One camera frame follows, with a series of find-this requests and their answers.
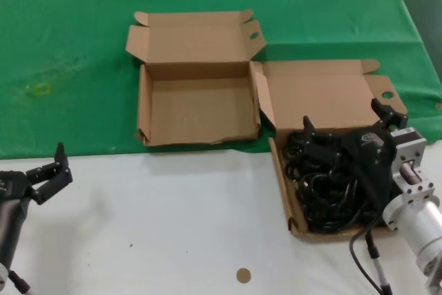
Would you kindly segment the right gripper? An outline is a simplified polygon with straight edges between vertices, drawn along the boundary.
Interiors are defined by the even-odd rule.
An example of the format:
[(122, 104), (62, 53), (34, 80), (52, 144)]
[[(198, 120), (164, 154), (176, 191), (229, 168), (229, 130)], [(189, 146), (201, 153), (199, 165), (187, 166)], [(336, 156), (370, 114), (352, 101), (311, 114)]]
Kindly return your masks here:
[(406, 204), (421, 200), (435, 203), (434, 184), (421, 171), (427, 140), (416, 129), (406, 128), (407, 116), (390, 105), (373, 98), (371, 108), (378, 121), (344, 137), (341, 133), (317, 133), (305, 115), (304, 154), (322, 164), (337, 166), (342, 159), (343, 141), (343, 152), (348, 155), (365, 197), (377, 211), (401, 195)]

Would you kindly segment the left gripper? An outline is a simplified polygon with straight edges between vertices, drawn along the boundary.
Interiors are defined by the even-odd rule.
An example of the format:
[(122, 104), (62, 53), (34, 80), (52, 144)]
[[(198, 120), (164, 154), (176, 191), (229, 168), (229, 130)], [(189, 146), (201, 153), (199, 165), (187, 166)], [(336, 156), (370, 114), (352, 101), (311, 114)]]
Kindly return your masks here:
[(1, 264), (11, 266), (31, 198), (42, 205), (73, 181), (64, 144), (59, 142), (54, 162), (25, 173), (1, 172)]

